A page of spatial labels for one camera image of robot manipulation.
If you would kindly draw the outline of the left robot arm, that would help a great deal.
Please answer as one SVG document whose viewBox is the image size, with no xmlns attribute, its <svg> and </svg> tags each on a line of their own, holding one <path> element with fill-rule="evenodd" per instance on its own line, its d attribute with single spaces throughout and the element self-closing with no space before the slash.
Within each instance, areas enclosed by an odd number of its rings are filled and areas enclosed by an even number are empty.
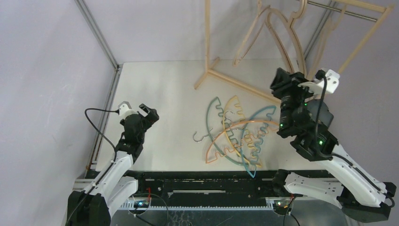
<svg viewBox="0 0 399 226">
<path fill-rule="evenodd" d="M 145 104 L 139 108 L 146 116 L 134 111 L 124 101 L 114 111 L 120 118 L 123 132 L 117 144 L 111 144 L 113 157 L 105 169 L 81 191 L 72 191 L 68 197 L 67 226 L 109 226 L 115 212 L 129 196 L 142 196 L 147 183 L 126 176 L 143 150 L 145 133 L 159 120 L 157 110 Z"/>
</svg>

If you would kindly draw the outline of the wooden hanger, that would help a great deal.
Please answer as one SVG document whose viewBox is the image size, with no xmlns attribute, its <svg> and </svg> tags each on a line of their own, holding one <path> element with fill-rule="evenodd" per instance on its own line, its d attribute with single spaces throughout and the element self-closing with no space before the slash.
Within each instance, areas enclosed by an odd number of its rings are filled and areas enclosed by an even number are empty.
<svg viewBox="0 0 399 226">
<path fill-rule="evenodd" d="M 264 5 L 262 0 L 257 1 L 256 16 L 249 26 L 249 29 L 245 34 L 240 46 L 235 52 L 232 66 L 236 67 L 239 65 L 239 63 L 245 58 L 247 53 L 258 39 L 261 31 L 264 28 L 266 12 L 270 9 L 270 7 L 270 5 Z"/>
<path fill-rule="evenodd" d="M 328 39 L 330 38 L 332 32 L 339 26 L 342 17 L 347 11 L 347 5 L 339 3 L 330 2 L 327 4 L 327 9 L 325 9 L 320 22 L 318 23 L 314 34 L 311 37 L 311 41 L 305 48 L 305 63 L 307 66 L 306 78 L 312 80 L 317 70 L 320 68 L 320 62 L 325 53 L 325 48 L 327 46 Z"/>
<path fill-rule="evenodd" d="M 275 31 L 275 29 L 273 28 L 273 26 L 271 24 L 271 16 L 272 15 L 277 16 L 277 18 L 284 25 L 285 30 L 287 31 L 287 34 L 294 46 L 299 72 L 301 72 L 304 75 L 307 75 L 304 51 L 300 44 L 299 38 L 294 30 L 294 24 L 297 19 L 301 18 L 304 15 L 308 1 L 300 0 L 299 2 L 300 2 L 300 5 L 299 5 L 298 10 L 292 11 L 289 18 L 286 18 L 280 10 L 278 10 L 276 8 L 272 8 L 270 5 L 268 5 L 266 7 L 268 14 L 265 19 L 265 25 L 268 28 L 269 32 L 271 33 L 271 35 L 275 41 L 275 44 L 277 45 L 277 48 L 281 54 L 281 57 L 282 57 L 284 65 L 286 67 L 286 70 L 293 73 L 294 67 L 290 60 L 289 54 L 288 54 L 286 48 L 284 47 L 283 42 L 281 41 L 280 37 L 278 36 L 277 32 Z"/>
</svg>

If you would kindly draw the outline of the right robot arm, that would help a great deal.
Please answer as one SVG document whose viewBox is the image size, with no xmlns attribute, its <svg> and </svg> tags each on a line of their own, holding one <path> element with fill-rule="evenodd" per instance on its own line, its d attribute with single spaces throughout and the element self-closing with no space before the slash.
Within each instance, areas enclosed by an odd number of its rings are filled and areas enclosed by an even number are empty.
<svg viewBox="0 0 399 226">
<path fill-rule="evenodd" d="M 345 215 L 361 223 L 388 220 L 396 185 L 381 182 L 367 173 L 344 150 L 329 132 L 333 114 L 324 102 L 339 86 L 340 75 L 333 70 L 319 70 L 314 80 L 301 72 L 276 70 L 271 93 L 280 100 L 281 138 L 293 137 L 290 143 L 304 159 L 322 166 L 335 182 L 308 178 L 280 169 L 272 181 L 272 191 L 309 196 L 338 207 Z"/>
</svg>

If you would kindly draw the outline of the orange plastic hanger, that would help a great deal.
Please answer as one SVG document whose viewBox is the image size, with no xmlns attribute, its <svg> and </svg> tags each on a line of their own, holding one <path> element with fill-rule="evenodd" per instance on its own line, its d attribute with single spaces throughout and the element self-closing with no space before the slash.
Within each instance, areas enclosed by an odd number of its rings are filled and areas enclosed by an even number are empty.
<svg viewBox="0 0 399 226">
<path fill-rule="evenodd" d="M 248 120 L 248 121 L 240 121 L 240 122 L 237 122 L 235 124 L 232 124 L 230 127 L 224 128 L 222 131 L 220 131 L 218 133 L 218 135 L 216 135 L 215 137 L 211 136 L 212 142 L 208 146 L 208 149 L 207 149 L 206 154 L 205 154 L 205 164 L 210 164 L 210 163 L 212 163 L 214 161 L 217 161 L 219 158 L 228 157 L 228 153 L 235 152 L 236 151 L 236 147 L 241 147 L 239 145 L 234 146 L 234 144 L 233 144 L 233 145 L 231 145 L 231 147 L 233 148 L 232 151 L 230 151 L 229 148 L 227 148 L 227 151 L 225 151 L 225 150 L 216 151 L 215 152 L 215 157 L 213 159 L 209 159 L 209 152 L 210 152 L 210 150 L 213 147 L 216 148 L 216 145 L 217 145 L 216 142 L 217 142 L 217 140 L 218 140 L 218 138 L 220 136 L 226 134 L 227 131 L 229 131 L 229 130 L 236 129 L 239 125 L 247 125 L 247 124 L 252 124 L 252 123 L 267 123 L 267 124 L 271 124 L 272 126 L 277 127 L 277 129 L 275 129 L 274 131 L 279 130 L 279 127 L 280 127 L 279 123 L 274 122 L 274 121 L 267 121 L 267 120 Z"/>
</svg>

